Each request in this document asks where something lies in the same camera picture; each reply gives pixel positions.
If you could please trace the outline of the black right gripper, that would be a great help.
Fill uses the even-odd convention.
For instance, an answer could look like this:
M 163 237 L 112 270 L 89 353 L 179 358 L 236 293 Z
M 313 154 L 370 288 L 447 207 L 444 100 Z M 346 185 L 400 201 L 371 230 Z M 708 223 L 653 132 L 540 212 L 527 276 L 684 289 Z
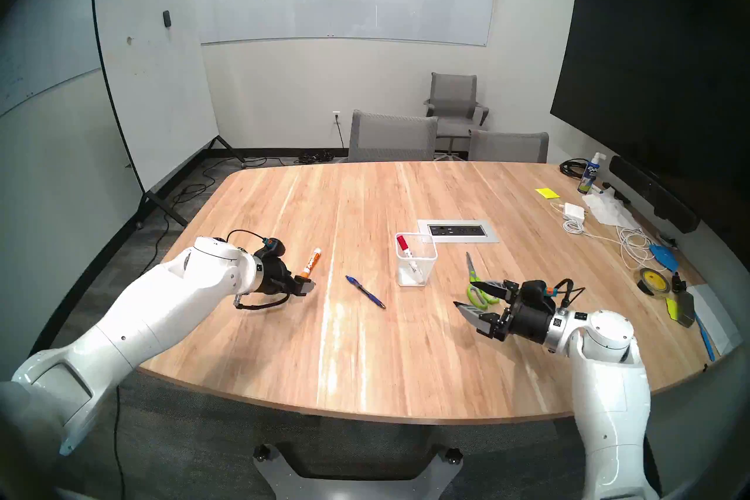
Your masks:
M 520 286 L 512 281 L 473 280 L 470 282 L 471 303 L 514 303 Z M 516 301 L 505 308 L 503 315 L 479 309 L 467 303 L 454 303 L 459 313 L 489 339 L 505 340 L 508 335 L 523 337 L 531 342 L 545 342 L 553 313 Z

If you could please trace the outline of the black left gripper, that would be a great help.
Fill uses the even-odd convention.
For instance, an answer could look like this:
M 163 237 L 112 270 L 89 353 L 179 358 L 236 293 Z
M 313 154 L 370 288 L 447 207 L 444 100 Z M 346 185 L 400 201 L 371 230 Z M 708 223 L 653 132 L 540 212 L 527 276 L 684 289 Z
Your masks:
M 316 287 L 316 283 L 309 278 L 293 277 L 284 262 L 275 255 L 266 255 L 259 260 L 262 276 L 255 293 L 304 297 Z

